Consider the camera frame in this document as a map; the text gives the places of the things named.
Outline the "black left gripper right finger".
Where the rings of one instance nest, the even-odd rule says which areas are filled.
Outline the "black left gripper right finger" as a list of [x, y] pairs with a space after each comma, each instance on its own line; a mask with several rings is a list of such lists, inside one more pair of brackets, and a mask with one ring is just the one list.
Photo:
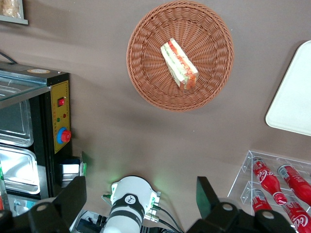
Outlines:
[[189, 233], [253, 233], [253, 217], [232, 202], [221, 201], [207, 177], [198, 176], [196, 203], [201, 215]]

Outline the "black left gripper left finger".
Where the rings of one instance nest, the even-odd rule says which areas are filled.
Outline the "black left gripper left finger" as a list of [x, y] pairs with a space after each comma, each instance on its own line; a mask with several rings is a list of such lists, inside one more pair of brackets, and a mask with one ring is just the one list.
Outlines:
[[31, 232], [69, 233], [86, 199], [86, 179], [75, 177], [52, 201], [43, 200], [29, 211]]

